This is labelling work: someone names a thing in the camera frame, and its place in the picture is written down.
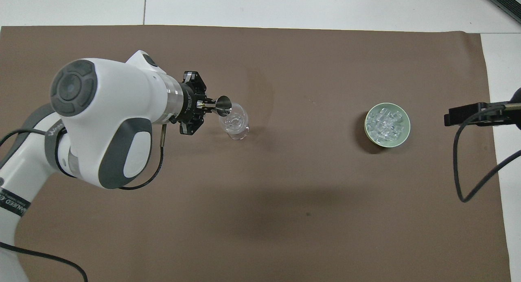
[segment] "bowl of ice cubes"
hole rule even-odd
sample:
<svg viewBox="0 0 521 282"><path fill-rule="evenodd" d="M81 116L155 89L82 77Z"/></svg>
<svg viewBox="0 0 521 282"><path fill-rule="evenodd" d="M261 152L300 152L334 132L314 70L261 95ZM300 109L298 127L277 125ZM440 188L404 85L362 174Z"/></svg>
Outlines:
<svg viewBox="0 0 521 282"><path fill-rule="evenodd" d="M373 143L383 147L396 147L409 137L411 121L400 106L380 103L369 110L363 127Z"/></svg>

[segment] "white table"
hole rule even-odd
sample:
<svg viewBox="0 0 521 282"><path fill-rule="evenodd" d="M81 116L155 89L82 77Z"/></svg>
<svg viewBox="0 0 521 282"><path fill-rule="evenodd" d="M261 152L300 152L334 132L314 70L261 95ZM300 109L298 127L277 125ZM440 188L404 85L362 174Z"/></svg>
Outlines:
<svg viewBox="0 0 521 282"><path fill-rule="evenodd" d="M111 24L482 33L490 102L521 87L521 25L487 0L0 0L0 26ZM515 126L493 129L498 162L521 149ZM521 282L520 165L499 173L514 282Z"/></svg>

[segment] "bowl rim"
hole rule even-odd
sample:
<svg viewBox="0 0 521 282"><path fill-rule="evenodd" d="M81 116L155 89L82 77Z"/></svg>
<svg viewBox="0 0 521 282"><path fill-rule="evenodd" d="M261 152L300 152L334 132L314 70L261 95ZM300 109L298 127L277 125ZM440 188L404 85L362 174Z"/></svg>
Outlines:
<svg viewBox="0 0 521 282"><path fill-rule="evenodd" d="M379 143L377 143L375 140L373 140L370 136L369 136L369 133L367 132L367 126L366 126L366 122L367 122L367 116L369 116L369 113L375 109L376 107L382 105L382 104L391 104L391 105L394 105L398 108L400 108L401 111L403 111L405 117L407 118L407 120L409 121L409 130L407 131L407 135L405 136L405 138L403 139L403 141L401 141L400 143L396 144L396 145L392 145L392 146L385 146L385 145L381 145ZM394 104L394 103L391 103L391 102L382 102L382 103L378 103L376 104L375 106L371 107L369 109L369 111L367 112L367 114L365 115L365 119L363 120L363 130L365 131L365 135L369 138L370 141L372 141L374 144L376 145L379 145L381 147L397 147L401 144L403 144L407 139L409 139L409 135L411 134L411 119L409 118L409 114L407 114L407 112L400 106L398 106L397 104Z"/></svg>

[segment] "brown mat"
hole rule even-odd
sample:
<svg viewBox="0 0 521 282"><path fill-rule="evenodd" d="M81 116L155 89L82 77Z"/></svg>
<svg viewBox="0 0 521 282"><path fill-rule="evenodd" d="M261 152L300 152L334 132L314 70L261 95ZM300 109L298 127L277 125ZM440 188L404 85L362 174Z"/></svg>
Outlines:
<svg viewBox="0 0 521 282"><path fill-rule="evenodd" d="M250 135L232 141L214 115L192 137L170 126L163 169L138 191L54 175L17 245L69 258L93 282L510 280L497 177L462 204L456 128L443 126L448 108L489 100L478 34L5 26L0 134L48 102L66 63L136 50L177 80L199 71L210 97L246 108ZM365 137L363 116L379 102L409 113L404 145ZM467 192L495 164L493 131L469 127L461 141ZM32 281L79 279L20 259Z"/></svg>

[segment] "bowl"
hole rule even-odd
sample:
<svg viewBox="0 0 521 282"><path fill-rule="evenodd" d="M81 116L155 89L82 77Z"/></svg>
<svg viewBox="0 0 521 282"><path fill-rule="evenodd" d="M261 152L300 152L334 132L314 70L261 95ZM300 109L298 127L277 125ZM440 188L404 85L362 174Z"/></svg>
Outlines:
<svg viewBox="0 0 521 282"><path fill-rule="evenodd" d="M387 108L391 113L394 113L396 111L399 111L402 114L402 121L400 124L403 126L403 131L398 136L398 139L391 140L391 141L377 141L378 137L371 137L370 133L367 131L367 117L370 113L373 111L379 112L382 108ZM365 119L363 121L363 129L365 130L365 134L367 137L376 145L382 146L382 147L397 147L401 144L403 144L407 138L409 137L409 134L411 133L411 119L409 119L409 115L405 112L403 108L400 106L393 104L393 103L380 103L376 104L367 112L367 115L365 116Z"/></svg>

